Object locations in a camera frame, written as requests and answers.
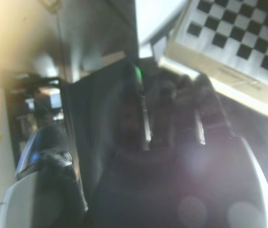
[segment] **checkerboard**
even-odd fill
[[[268,0],[192,0],[176,42],[268,83]]]

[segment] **checkerboard pattern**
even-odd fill
[[[215,33],[212,45],[225,48],[229,39],[240,43],[235,55],[248,60],[252,50],[262,55],[260,67],[268,71],[268,1],[200,0],[187,33],[199,37],[202,29]]]

